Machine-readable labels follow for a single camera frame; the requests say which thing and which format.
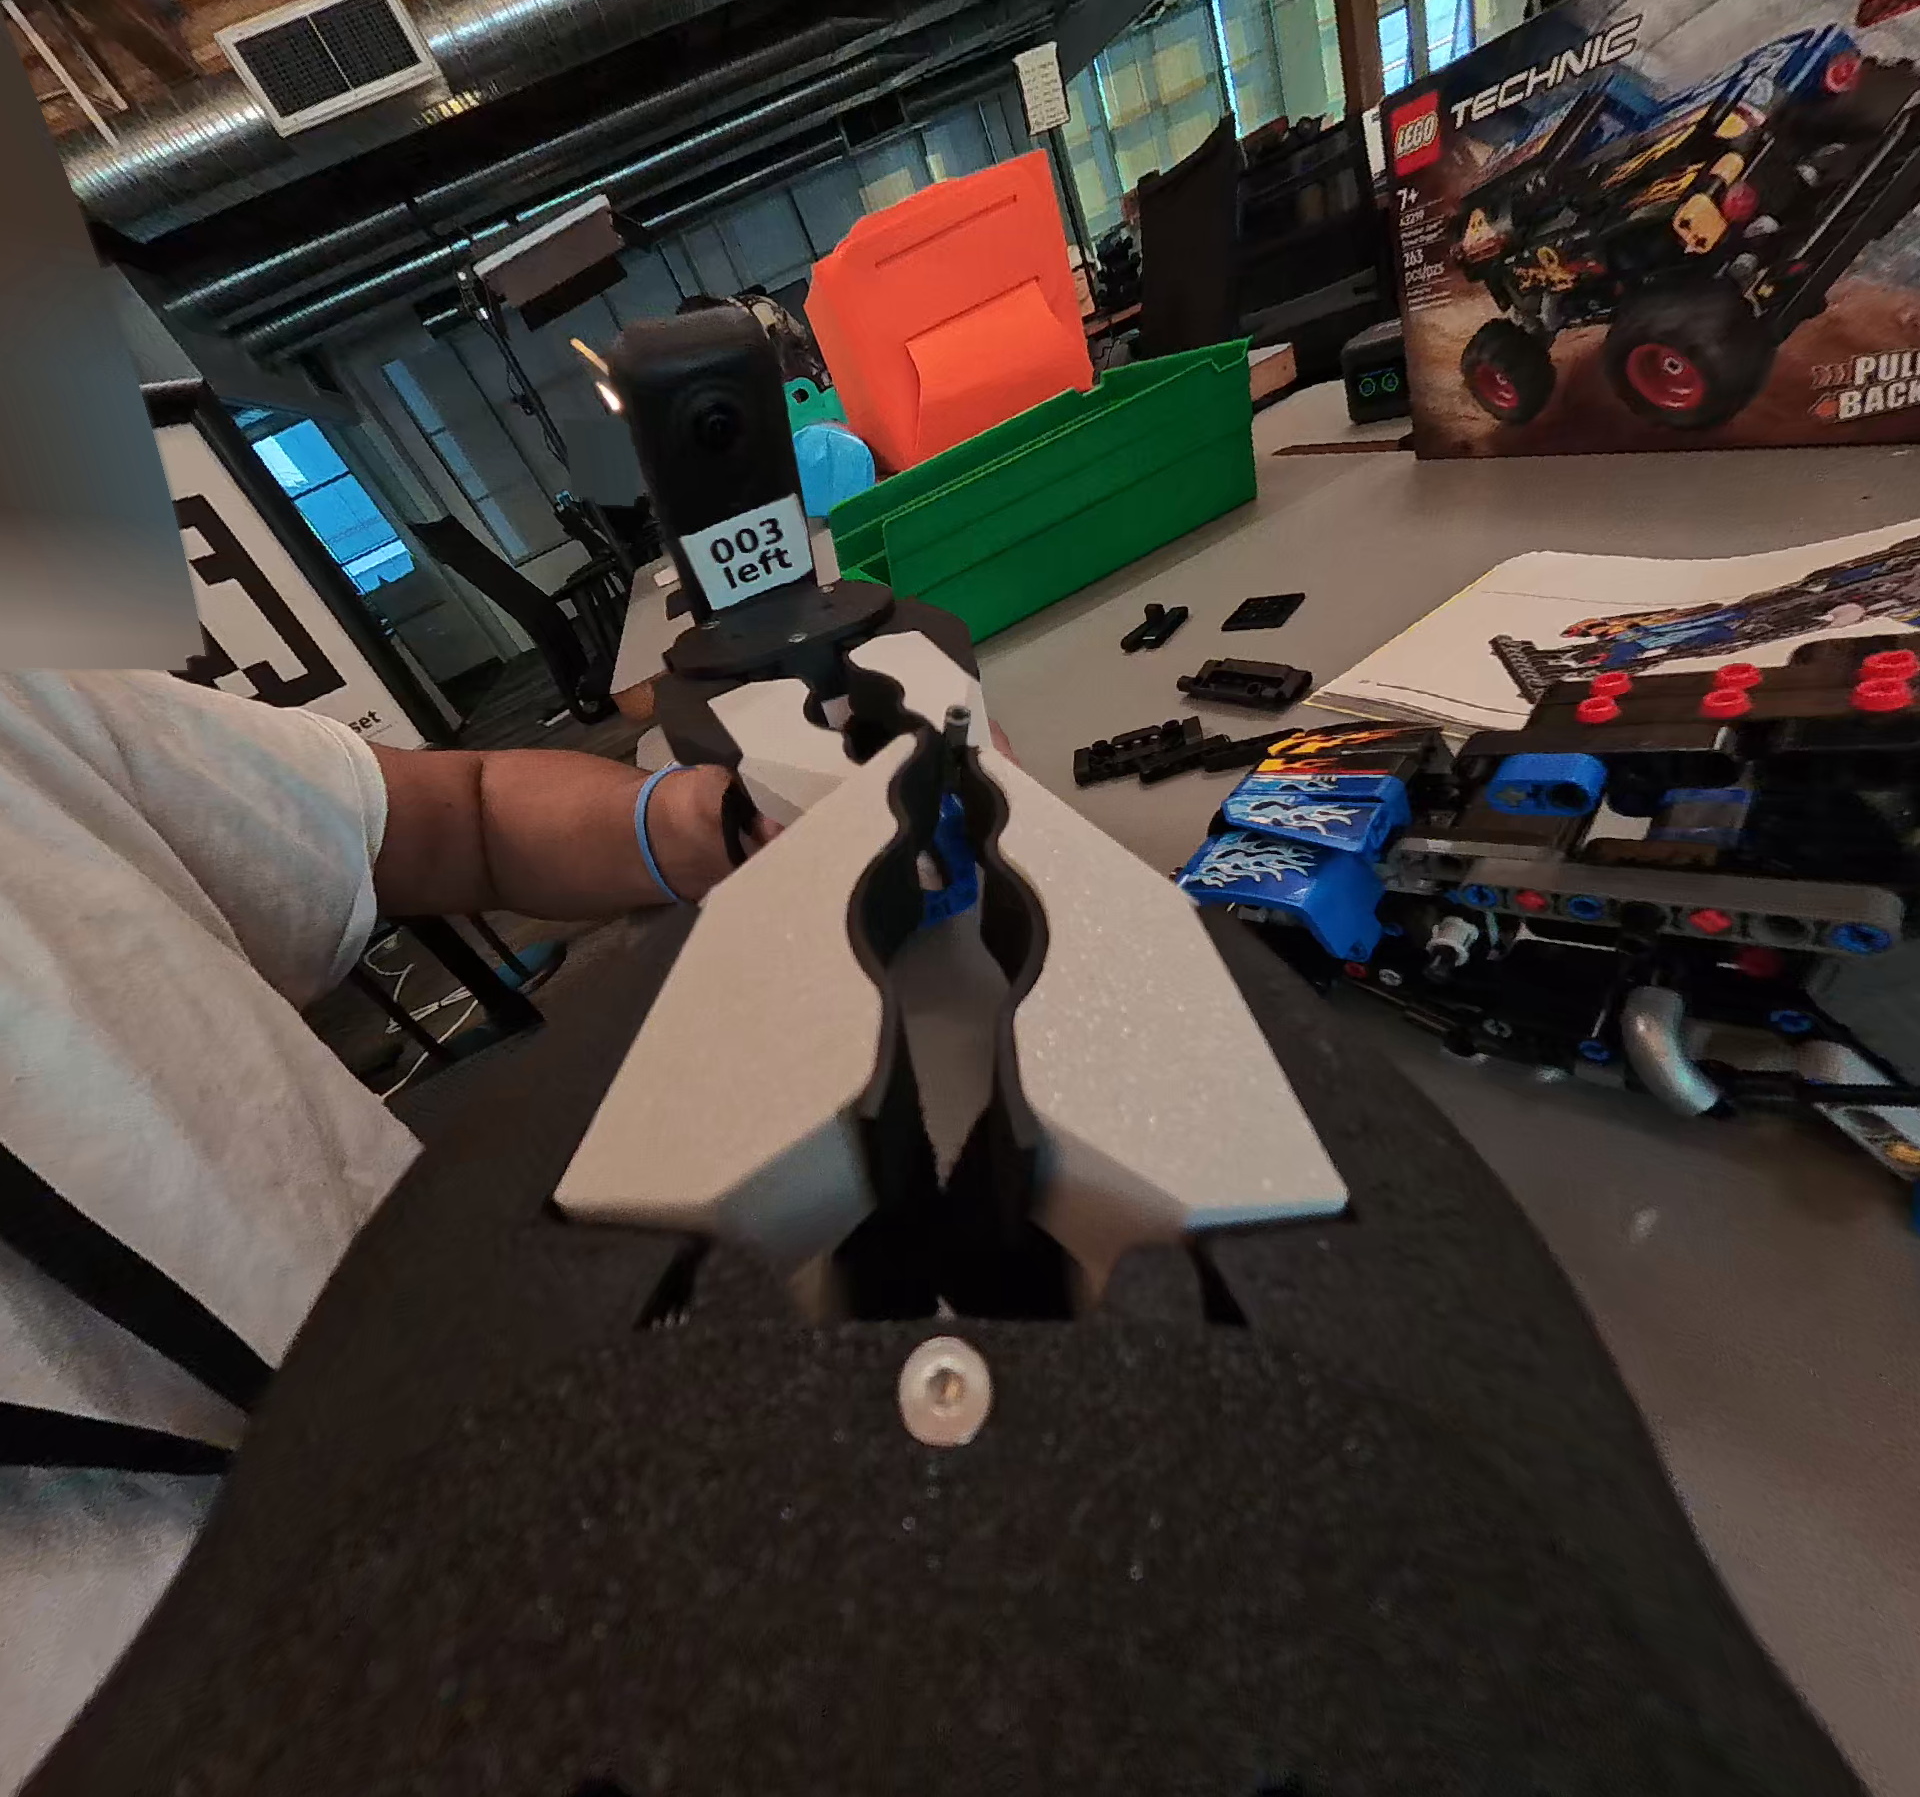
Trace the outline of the black lego frame piece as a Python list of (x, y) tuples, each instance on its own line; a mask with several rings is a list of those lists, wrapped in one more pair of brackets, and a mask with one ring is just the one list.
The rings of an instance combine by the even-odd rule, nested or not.
[(1256, 657), (1211, 657), (1179, 688), (1202, 704), (1288, 712), (1312, 699), (1312, 671)]

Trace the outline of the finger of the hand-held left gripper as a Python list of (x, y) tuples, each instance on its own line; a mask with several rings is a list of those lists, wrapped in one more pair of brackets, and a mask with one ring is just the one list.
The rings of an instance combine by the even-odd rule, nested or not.
[(744, 682), (706, 701), (731, 775), (722, 840), (759, 840), (764, 824), (797, 829), (824, 811), (830, 834), (884, 840), (884, 775), (849, 739), (808, 718), (804, 682)]
[(967, 712), (967, 745), (986, 745), (983, 682), (925, 631), (876, 631), (849, 649), (849, 757), (867, 761), (894, 739), (948, 734)]

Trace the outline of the lego instruction booklet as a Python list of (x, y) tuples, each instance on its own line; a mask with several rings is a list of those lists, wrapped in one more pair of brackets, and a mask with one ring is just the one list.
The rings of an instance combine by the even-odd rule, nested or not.
[(1753, 554), (1652, 558), (1531, 553), (1501, 558), (1307, 701), (1451, 734), (1519, 729), (1556, 682), (1778, 671), (1813, 641), (1916, 649), (1920, 527)]

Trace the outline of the green plastic bin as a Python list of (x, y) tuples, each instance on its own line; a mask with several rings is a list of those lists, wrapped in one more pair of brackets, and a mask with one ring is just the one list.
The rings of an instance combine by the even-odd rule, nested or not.
[(830, 515), (841, 580), (887, 584), (983, 646), (1256, 499), (1249, 346), (1094, 375)]

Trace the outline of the person's left forearm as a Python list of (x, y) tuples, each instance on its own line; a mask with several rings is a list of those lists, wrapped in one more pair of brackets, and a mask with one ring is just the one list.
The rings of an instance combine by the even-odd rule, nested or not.
[(665, 906), (641, 861), (641, 775), (568, 751), (373, 751), (384, 831), (376, 912), (609, 922)]

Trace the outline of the long black lego beam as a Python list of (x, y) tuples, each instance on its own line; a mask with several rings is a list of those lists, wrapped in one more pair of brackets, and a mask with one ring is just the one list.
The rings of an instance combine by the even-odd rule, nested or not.
[(1275, 729), (1228, 739), (1207, 729), (1197, 718), (1166, 718), (1141, 729), (1094, 739), (1073, 754), (1073, 781), (1079, 790), (1136, 779), (1146, 788), (1183, 775), (1224, 775), (1268, 757)]

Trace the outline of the light blue round object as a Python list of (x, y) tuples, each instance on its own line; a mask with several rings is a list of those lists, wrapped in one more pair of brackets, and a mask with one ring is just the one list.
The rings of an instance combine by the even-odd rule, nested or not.
[(873, 450), (841, 421), (791, 431), (791, 450), (808, 520), (830, 520), (841, 502), (876, 487)]

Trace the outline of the blue wristband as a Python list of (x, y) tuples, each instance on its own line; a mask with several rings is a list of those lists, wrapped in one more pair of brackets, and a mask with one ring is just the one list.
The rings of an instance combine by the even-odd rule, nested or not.
[(637, 788), (637, 803), (634, 803), (634, 834), (637, 834), (637, 857), (641, 857), (641, 867), (647, 874), (654, 878), (663, 906), (684, 906), (684, 896), (669, 886), (669, 874), (663, 871), (656, 864), (656, 848), (654, 848), (654, 834), (651, 834), (651, 806), (654, 806), (654, 795), (665, 779), (677, 779), (684, 775), (688, 768), (684, 761), (665, 761), (656, 770), (651, 770)]

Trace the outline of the dark office chair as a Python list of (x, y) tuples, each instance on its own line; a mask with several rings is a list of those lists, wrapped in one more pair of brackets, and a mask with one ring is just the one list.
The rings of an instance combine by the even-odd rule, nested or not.
[(1146, 175), (1136, 360), (1237, 338), (1237, 132), (1220, 116), (1172, 172)]

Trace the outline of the blue lego connector piece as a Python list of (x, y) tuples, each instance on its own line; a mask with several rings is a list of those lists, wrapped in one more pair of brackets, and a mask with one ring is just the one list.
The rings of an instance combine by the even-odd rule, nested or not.
[(954, 790), (941, 795), (933, 840), (918, 857), (918, 874), (923, 874), (923, 922), (918, 922), (923, 933), (979, 910), (979, 857), (969, 842), (967, 803)]

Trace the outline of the lego set box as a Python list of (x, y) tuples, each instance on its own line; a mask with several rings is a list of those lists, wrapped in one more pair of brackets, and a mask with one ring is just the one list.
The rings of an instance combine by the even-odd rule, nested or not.
[(1556, 0), (1379, 106), (1412, 450), (1916, 447), (1920, 0)]

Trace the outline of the hanging light panel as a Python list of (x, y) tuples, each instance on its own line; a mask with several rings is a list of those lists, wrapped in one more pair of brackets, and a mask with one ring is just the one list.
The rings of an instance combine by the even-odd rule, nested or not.
[(624, 280), (631, 232), (609, 196), (591, 196), (474, 260), (478, 310), (544, 330)]

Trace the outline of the lego truck model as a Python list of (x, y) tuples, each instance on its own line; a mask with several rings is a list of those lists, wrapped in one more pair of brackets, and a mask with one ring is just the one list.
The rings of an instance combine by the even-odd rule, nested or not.
[(1842, 1013), (1842, 972), (1916, 954), (1903, 635), (1550, 682), (1459, 751), (1288, 729), (1172, 886), (1463, 1059), (1822, 1121), (1916, 1186), (1916, 1047)]

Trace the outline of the black and white marker board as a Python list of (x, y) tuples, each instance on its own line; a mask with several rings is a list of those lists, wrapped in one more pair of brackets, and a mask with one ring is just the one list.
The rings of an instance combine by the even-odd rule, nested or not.
[(443, 694), (373, 619), (210, 387), (150, 383), (144, 402), (202, 629), (174, 679), (317, 710), (373, 745), (450, 743), (459, 720)]

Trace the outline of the small black device green display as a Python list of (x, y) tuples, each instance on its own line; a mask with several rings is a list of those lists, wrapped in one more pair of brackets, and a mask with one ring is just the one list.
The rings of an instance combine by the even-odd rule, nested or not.
[(1338, 346), (1338, 383), (1353, 425), (1412, 417), (1402, 315), (1376, 321)]

